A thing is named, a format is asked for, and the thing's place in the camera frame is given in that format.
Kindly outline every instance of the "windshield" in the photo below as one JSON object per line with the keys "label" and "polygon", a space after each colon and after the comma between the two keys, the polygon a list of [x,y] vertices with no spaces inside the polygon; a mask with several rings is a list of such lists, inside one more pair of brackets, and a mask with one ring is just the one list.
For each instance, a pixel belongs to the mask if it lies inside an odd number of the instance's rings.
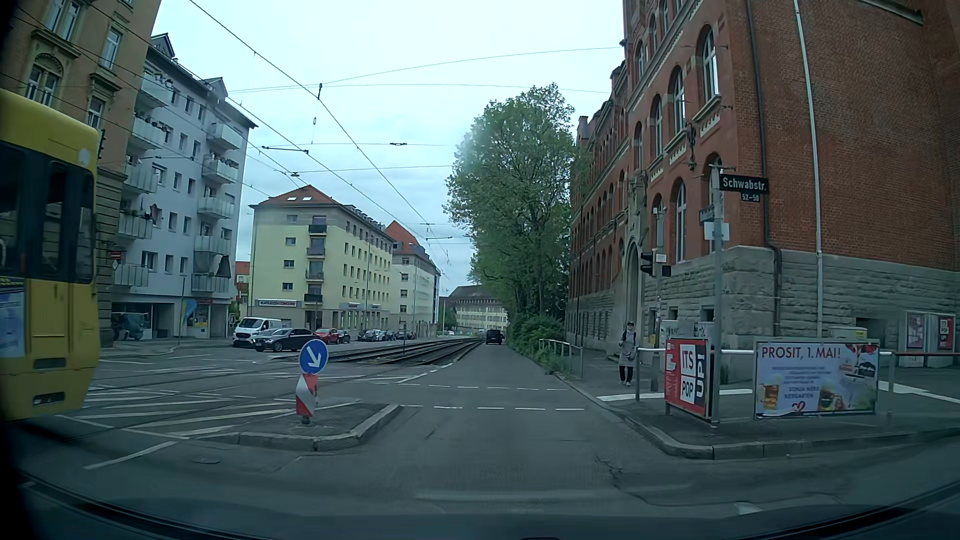
{"label": "windshield", "polygon": [[8,5],[5,529],[959,529],[960,0]]}

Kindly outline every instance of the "street sign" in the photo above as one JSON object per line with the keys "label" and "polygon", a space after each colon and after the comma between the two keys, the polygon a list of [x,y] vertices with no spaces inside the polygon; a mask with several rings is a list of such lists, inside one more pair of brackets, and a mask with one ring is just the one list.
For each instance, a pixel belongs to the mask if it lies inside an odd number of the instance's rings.
{"label": "street sign", "polygon": [[721,191],[739,191],[740,193],[769,193],[770,181],[756,176],[720,174]]}
{"label": "street sign", "polygon": [[713,220],[713,205],[700,209],[700,223]]}
{"label": "street sign", "polygon": [[320,373],[326,366],[327,356],[326,343],[319,339],[308,341],[300,349],[300,369],[310,375]]}

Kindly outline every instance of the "traffic light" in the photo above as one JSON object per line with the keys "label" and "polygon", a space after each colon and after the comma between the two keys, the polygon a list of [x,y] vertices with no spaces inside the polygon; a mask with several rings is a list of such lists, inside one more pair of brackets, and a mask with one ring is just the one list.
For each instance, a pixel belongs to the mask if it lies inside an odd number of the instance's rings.
{"label": "traffic light", "polygon": [[648,261],[648,263],[640,264],[640,272],[644,274],[649,274],[651,277],[654,275],[654,252],[645,251],[640,254],[640,258]]}

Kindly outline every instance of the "metal railing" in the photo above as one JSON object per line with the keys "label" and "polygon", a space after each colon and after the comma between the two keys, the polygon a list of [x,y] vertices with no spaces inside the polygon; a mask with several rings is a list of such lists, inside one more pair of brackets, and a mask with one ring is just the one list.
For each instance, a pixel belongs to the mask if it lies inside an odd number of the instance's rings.
{"label": "metal railing", "polygon": [[584,377],[584,348],[578,345],[573,345],[568,341],[560,341],[559,339],[546,339],[540,338],[537,340],[538,347],[540,350],[543,350],[546,347],[550,347],[551,352],[554,356],[558,357],[566,367],[567,371],[573,373],[573,350],[578,349],[580,353],[578,357],[580,358],[580,378]]}

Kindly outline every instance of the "black sedan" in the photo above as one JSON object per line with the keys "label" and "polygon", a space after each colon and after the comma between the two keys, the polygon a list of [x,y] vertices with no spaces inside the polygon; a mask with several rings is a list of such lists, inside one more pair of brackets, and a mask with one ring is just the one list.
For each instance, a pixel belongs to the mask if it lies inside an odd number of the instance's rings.
{"label": "black sedan", "polygon": [[257,337],[253,346],[257,351],[299,351],[308,341],[318,339],[317,335],[306,328],[279,329],[269,335]]}

